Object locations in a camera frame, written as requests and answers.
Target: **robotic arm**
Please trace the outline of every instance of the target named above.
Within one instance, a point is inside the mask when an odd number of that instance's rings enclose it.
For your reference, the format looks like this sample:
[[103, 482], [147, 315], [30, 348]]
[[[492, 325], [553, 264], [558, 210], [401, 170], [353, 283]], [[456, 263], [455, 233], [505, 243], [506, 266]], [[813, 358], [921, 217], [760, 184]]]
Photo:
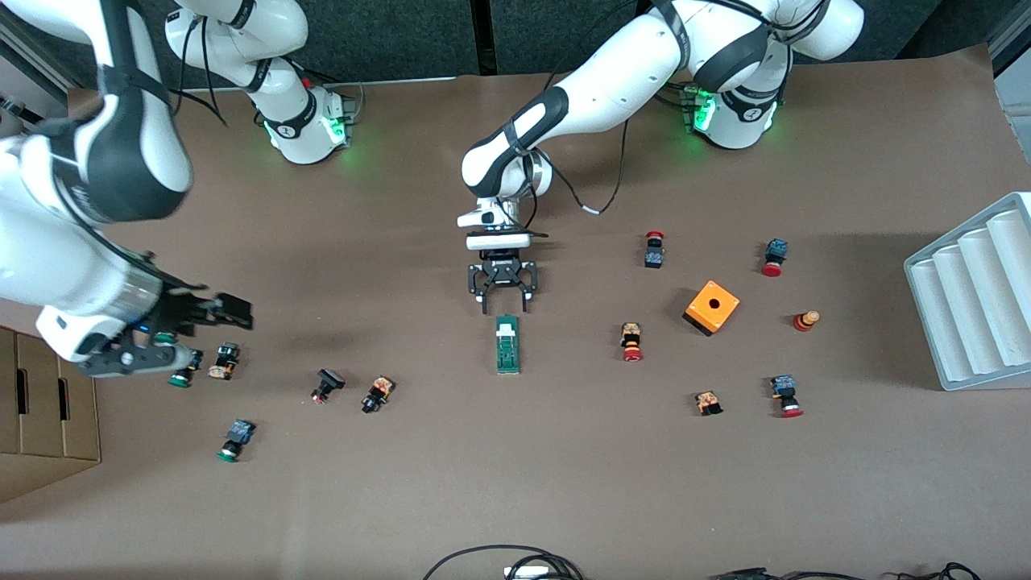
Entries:
[[105, 223], [171, 214], [193, 183], [168, 93], [134, 0], [6, 0], [33, 26], [92, 44], [103, 108], [0, 140], [0, 299], [43, 307], [36, 327], [94, 377], [181, 369], [192, 351], [158, 336], [196, 325], [251, 329], [251, 305], [202, 300], [147, 257], [107, 240]]
[[278, 58], [308, 38], [308, 21], [295, 0], [176, 2], [182, 8], [165, 19], [169, 46], [190, 66], [242, 87], [284, 157], [309, 164], [350, 146], [354, 100], [305, 87], [294, 66]]
[[[466, 237], [483, 265], [470, 266], [469, 292], [485, 305], [492, 284], [536, 287], [532, 262], [521, 262], [531, 232], [519, 200], [546, 192], [553, 168], [541, 143], [559, 135], [607, 131], [644, 105], [677, 70], [688, 69], [701, 101], [695, 129], [728, 148], [761, 136], [791, 67], [791, 50], [819, 60], [855, 42], [863, 10], [853, 0], [656, 0], [579, 68], [535, 97], [462, 161], [477, 208], [458, 218], [479, 228]], [[532, 280], [521, 283], [519, 272]], [[477, 281], [479, 273], [486, 280]]]

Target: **dark gray wall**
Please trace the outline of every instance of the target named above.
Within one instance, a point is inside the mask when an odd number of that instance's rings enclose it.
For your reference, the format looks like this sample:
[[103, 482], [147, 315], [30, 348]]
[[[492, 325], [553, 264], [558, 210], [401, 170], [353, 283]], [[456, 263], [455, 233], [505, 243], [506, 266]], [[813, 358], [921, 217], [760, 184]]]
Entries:
[[1020, 0], [942, 0], [900, 53], [936, 57], [979, 44]]
[[[293, 57], [301, 64], [343, 80], [388, 80], [478, 72], [470, 1], [478, 0], [298, 0], [307, 13], [308, 44]], [[858, 0], [866, 25], [856, 44], [838, 61], [929, 56], [980, 42], [1016, 0]], [[164, 41], [163, 19], [171, 0], [140, 0], [162, 65], [174, 86], [179, 63]], [[490, 27], [501, 74], [571, 70], [628, 22], [630, 3], [593, 33], [580, 33], [617, 0], [491, 0]], [[35, 33], [79, 80], [95, 83], [86, 46]], [[217, 86], [226, 86], [215, 78]], [[203, 72], [187, 68], [188, 88], [204, 84]]]
[[[934, 11], [939, 0], [857, 0], [866, 24], [856, 44], [838, 61], [894, 59]], [[503, 74], [551, 70], [578, 31], [613, 5], [613, 0], [504, 0], [491, 6], [498, 71]], [[633, 16], [628, 6], [598, 27], [572, 50], [562, 70], [571, 70]]]

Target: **black cable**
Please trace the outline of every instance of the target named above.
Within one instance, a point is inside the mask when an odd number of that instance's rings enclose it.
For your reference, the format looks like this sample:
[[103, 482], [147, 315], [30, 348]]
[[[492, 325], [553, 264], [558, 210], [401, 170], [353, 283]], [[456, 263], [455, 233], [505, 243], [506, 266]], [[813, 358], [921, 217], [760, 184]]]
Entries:
[[813, 6], [812, 9], [809, 10], [809, 13], [805, 14], [805, 18], [803, 18], [802, 20], [796, 22], [793, 25], [781, 26], [777, 27], [776, 29], [780, 32], [791, 32], [793, 30], [798, 30], [799, 28], [802, 28], [802, 26], [804, 26], [806, 23], [809, 22], [809, 19], [817, 15], [817, 12], [819, 12], [824, 7], [824, 4], [826, 4], [828, 1], [829, 0], [820, 0], [820, 2], [817, 2], [817, 5]]
[[464, 556], [465, 554], [471, 554], [474, 552], [485, 552], [488, 550], [520, 550], [524, 552], [534, 552], [541, 555], [553, 555], [546, 550], [534, 548], [533, 546], [521, 546], [519, 544], [488, 544], [486, 546], [476, 546], [474, 548], [466, 548], [464, 550], [452, 552], [451, 554], [440, 558], [437, 564], [433, 565], [433, 568], [426, 573], [426, 576], [423, 576], [423, 580], [429, 580], [430, 576], [433, 576], [433, 573], [436, 572], [437, 569], [459, 556]]
[[569, 580], [584, 580], [584, 575], [580, 573], [579, 569], [576, 568], [576, 565], [560, 555], [550, 553], [533, 554], [519, 559], [509, 568], [508, 574], [505, 576], [505, 580], [514, 580], [516, 574], [519, 573], [521, 568], [534, 561], [542, 561], [556, 570], [555, 575], [548, 576], [555, 578], [566, 578]]
[[214, 110], [214, 107], [211, 106], [211, 103], [205, 101], [204, 99], [198, 97], [197, 95], [191, 95], [190, 93], [188, 93], [186, 91], [180, 91], [178, 89], [169, 89], [168, 92], [171, 93], [171, 94], [173, 94], [173, 95], [176, 95], [179, 98], [180, 101], [182, 100], [184, 97], [186, 97], [187, 99], [189, 99], [189, 100], [191, 100], [191, 101], [193, 101], [193, 102], [195, 102], [197, 104], [203, 105], [204, 108], [210, 110], [211, 113], [214, 114], [215, 116], [219, 115], [219, 111]]
[[912, 574], [905, 573], [893, 573], [891, 576], [894, 576], [895, 580], [957, 580], [956, 577], [953, 576], [953, 572], [957, 571], [969, 575], [970, 580], [980, 580], [980, 576], [977, 576], [974, 571], [958, 561], [951, 561], [946, 564], [945, 568], [941, 569], [940, 572], [925, 574], [924, 576], [913, 576]]
[[833, 578], [836, 580], [863, 580], [862, 578], [849, 576], [846, 574], [838, 574], [836, 572], [796, 572], [789, 576], [785, 576], [784, 580], [802, 580], [803, 578]]
[[224, 126], [229, 127], [229, 123], [226, 123], [226, 118], [222, 116], [219, 101], [214, 98], [214, 87], [211, 84], [211, 67], [207, 64], [207, 16], [204, 16], [204, 20], [200, 23], [200, 48], [204, 55], [204, 76], [207, 77], [207, 94], [211, 97], [211, 109], [214, 115], [219, 117], [219, 121], [222, 121]]
[[302, 66], [299, 62], [295, 61], [294, 59], [286, 59], [286, 61], [288, 63], [290, 63], [290, 66], [296, 68], [298, 72], [308, 72], [312, 76], [318, 76], [319, 78], [322, 78], [326, 82], [336, 82], [338, 84], [343, 84], [344, 83], [343, 80], [337, 78], [336, 76], [333, 76], [331, 74], [327, 74], [325, 72], [320, 72], [320, 71], [318, 71], [318, 70], [315, 70], [313, 68], [308, 68], [306, 66]]
[[660, 95], [653, 95], [652, 98], [655, 99], [655, 100], [657, 100], [657, 101], [659, 101], [659, 102], [661, 102], [661, 103], [663, 103], [663, 104], [668, 104], [669, 106], [675, 106], [676, 108], [679, 108], [681, 110], [684, 109], [684, 105], [683, 104], [677, 103], [677, 102], [673, 102], [673, 101], [671, 101], [671, 100], [669, 100], [669, 99], [667, 99], [665, 97], [662, 97]]
[[604, 22], [606, 19], [610, 18], [616, 12], [622, 10], [623, 8], [625, 8], [625, 7], [627, 7], [627, 6], [631, 5], [631, 4], [636, 4], [636, 3], [637, 3], [637, 0], [626, 0], [625, 2], [621, 2], [617, 6], [612, 7], [610, 10], [608, 10], [604, 14], [598, 16], [598, 20], [594, 21], [594, 24], [592, 24], [590, 27], [587, 28], [587, 30], [585, 30], [584, 32], [580, 33], [580, 36], [579, 36], [579, 38], [576, 39], [576, 42], [573, 43], [573, 44], [571, 44], [569, 47], [566, 48], [566, 53], [564, 55], [562, 55], [562, 58], [560, 58], [559, 62], [556, 63], [555, 69], [552, 70], [552, 74], [547, 77], [547, 80], [544, 82], [544, 88], [541, 89], [540, 92], [544, 92], [544, 91], [547, 90], [547, 87], [550, 87], [552, 84], [552, 80], [555, 80], [555, 75], [557, 75], [559, 73], [559, 69], [562, 68], [562, 63], [566, 62], [566, 59], [569, 58], [569, 55], [572, 53], [573, 47], [579, 46], [580, 43], [584, 42], [584, 39], [587, 38], [587, 35], [591, 33], [591, 31], [593, 31], [595, 28], [598, 27], [599, 24], [601, 24], [602, 22]]
[[573, 195], [573, 199], [576, 201], [576, 204], [580, 206], [580, 209], [584, 209], [588, 213], [594, 213], [595, 215], [600, 215], [604, 213], [605, 210], [608, 209], [608, 207], [612, 204], [612, 202], [616, 201], [616, 196], [620, 193], [620, 185], [623, 184], [623, 169], [626, 166], [626, 160], [627, 160], [627, 128], [629, 126], [630, 126], [630, 120], [627, 118], [626, 122], [623, 123], [623, 139], [620, 142], [620, 175], [619, 177], [616, 178], [616, 189], [612, 190], [612, 195], [608, 198], [608, 201], [601, 209], [595, 209], [594, 207], [589, 207], [585, 205], [584, 202], [580, 201], [579, 196], [576, 195], [576, 190], [573, 187], [573, 184], [569, 182], [569, 179], [567, 179], [566, 176], [562, 173], [562, 171], [559, 170], [559, 167], [554, 163], [552, 163], [552, 168], [555, 170], [555, 174], [558, 175], [559, 178], [566, 183], [566, 186], [569, 187], [569, 193]]
[[187, 74], [187, 48], [190, 47], [190, 35], [193, 34], [193, 30], [197, 28], [197, 21], [191, 21], [190, 27], [187, 28], [187, 36], [182, 39], [182, 58], [179, 60], [179, 86], [176, 95], [179, 96], [175, 101], [175, 108], [172, 109], [172, 116], [179, 113], [179, 107], [182, 106], [182, 79]]
[[530, 212], [530, 218], [527, 219], [525, 226], [523, 224], [519, 223], [519, 220], [516, 219], [516, 217], [511, 216], [508, 213], [508, 211], [505, 210], [505, 206], [501, 202], [500, 199], [498, 200], [498, 209], [501, 209], [501, 212], [504, 213], [506, 217], [508, 217], [509, 221], [512, 221], [513, 224], [518, 225], [521, 228], [520, 232], [529, 233], [533, 237], [551, 237], [546, 233], [541, 233], [539, 231], [533, 231], [533, 230], [530, 229], [530, 224], [533, 223], [533, 217], [537, 215], [537, 200], [538, 200], [537, 190], [536, 189], [534, 189], [534, 187], [531, 186], [530, 187], [530, 193], [533, 195], [533, 211]]
[[61, 204], [64, 205], [65, 211], [67, 211], [72, 216], [72, 218], [75, 219], [75, 223], [77, 223], [79, 227], [85, 229], [87, 233], [90, 234], [91, 237], [96, 239], [104, 247], [108, 248], [112, 253], [174, 287], [182, 287], [186, 289], [190, 289], [190, 292], [196, 292], [196, 289], [207, 289], [208, 287], [207, 285], [187, 283], [186, 281], [179, 279], [178, 277], [175, 277], [170, 273], [161, 271], [160, 269], [158, 269], [157, 266], [152, 264], [151, 262], [147, 262], [146, 260], [140, 257], [133, 255], [132, 253], [129, 253], [122, 247], [119, 247], [114, 243], [111, 243], [110, 240], [108, 240], [103, 235], [100, 235], [100, 232], [94, 229], [93, 226], [88, 224], [86, 219], [84, 219], [82, 216], [78, 214], [78, 211], [76, 211], [71, 206], [71, 203], [61, 193], [61, 187], [58, 185], [57, 181], [55, 181], [55, 187], [57, 187], [58, 190], [58, 199], [60, 199]]
[[788, 89], [788, 76], [791, 74], [791, 67], [795, 65], [795, 52], [791, 48], [788, 49], [788, 66], [784, 69], [784, 78], [780, 79], [780, 86], [776, 90], [776, 102], [778, 105], [784, 104], [784, 92]]

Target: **electronic component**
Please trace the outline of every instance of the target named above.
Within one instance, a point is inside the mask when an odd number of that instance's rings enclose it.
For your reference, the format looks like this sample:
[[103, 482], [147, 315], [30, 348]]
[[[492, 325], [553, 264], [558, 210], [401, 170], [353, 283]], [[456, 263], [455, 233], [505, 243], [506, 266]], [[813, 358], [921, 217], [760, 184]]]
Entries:
[[641, 326], [636, 322], [627, 322], [623, 326], [623, 333], [620, 338], [620, 346], [623, 347], [623, 361], [627, 363], [637, 363], [644, 359], [641, 354]]
[[802, 314], [796, 315], [794, 320], [792, 320], [792, 326], [795, 331], [801, 333], [808, 333], [812, 331], [812, 328], [820, 320], [820, 313], [817, 311], [803, 312]]
[[780, 275], [780, 266], [787, 259], [788, 242], [783, 239], [771, 239], [766, 244], [766, 263], [763, 265], [763, 273], [770, 277]]
[[173, 387], [178, 387], [180, 389], [188, 388], [190, 382], [193, 380], [194, 373], [200, 369], [201, 360], [204, 357], [204, 351], [193, 351], [193, 359], [190, 360], [190, 365], [186, 369], [180, 369], [176, 371], [170, 379], [168, 379], [168, 384]]
[[240, 451], [243, 450], [243, 446], [251, 443], [251, 437], [254, 435], [255, 429], [255, 424], [250, 421], [244, 421], [243, 419], [233, 421], [232, 427], [229, 428], [229, 433], [226, 434], [226, 439], [229, 441], [219, 451], [219, 458], [229, 464], [235, 464], [237, 457], [240, 456]]
[[710, 279], [684, 311], [684, 320], [701, 331], [702, 335], [711, 337], [727, 323], [738, 304], [740, 301]]
[[387, 405], [387, 400], [392, 393], [394, 393], [394, 383], [380, 375], [375, 381], [372, 381], [372, 388], [369, 389], [369, 395], [362, 401], [362, 412], [372, 413], [379, 411], [380, 407]]
[[498, 375], [519, 375], [519, 319], [499, 316], [494, 327], [498, 346]]
[[240, 346], [235, 343], [223, 343], [219, 347], [219, 357], [207, 370], [207, 376], [212, 379], [228, 381], [233, 378], [233, 372], [240, 363]]
[[328, 369], [323, 369], [319, 372], [319, 379], [322, 382], [315, 390], [311, 391], [311, 401], [314, 401], [315, 405], [328, 402], [329, 394], [337, 389], [342, 389], [344, 385], [343, 379]]
[[795, 379], [791, 375], [778, 375], [770, 379], [773, 399], [780, 400], [780, 413], [786, 418], [798, 417], [802, 409], [795, 399]]
[[698, 412], [702, 415], [719, 415], [723, 413], [720, 400], [716, 398], [716, 394], [712, 391], [705, 391], [695, 396], [695, 403], [698, 405]]
[[644, 267], [662, 267], [662, 262], [666, 259], [666, 248], [662, 246], [662, 239], [666, 236], [659, 230], [652, 230], [644, 236], [647, 238], [647, 247], [644, 249]]

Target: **red cap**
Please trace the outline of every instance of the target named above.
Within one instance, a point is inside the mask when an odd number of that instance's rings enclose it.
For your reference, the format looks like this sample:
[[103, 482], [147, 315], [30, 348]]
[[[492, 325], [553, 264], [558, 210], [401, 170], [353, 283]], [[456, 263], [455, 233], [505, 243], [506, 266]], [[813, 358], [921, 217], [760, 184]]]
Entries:
[[812, 331], [811, 327], [802, 325], [802, 315], [797, 315], [791, 325], [795, 328], [795, 331], [798, 331], [799, 333], [808, 333], [809, 331]]

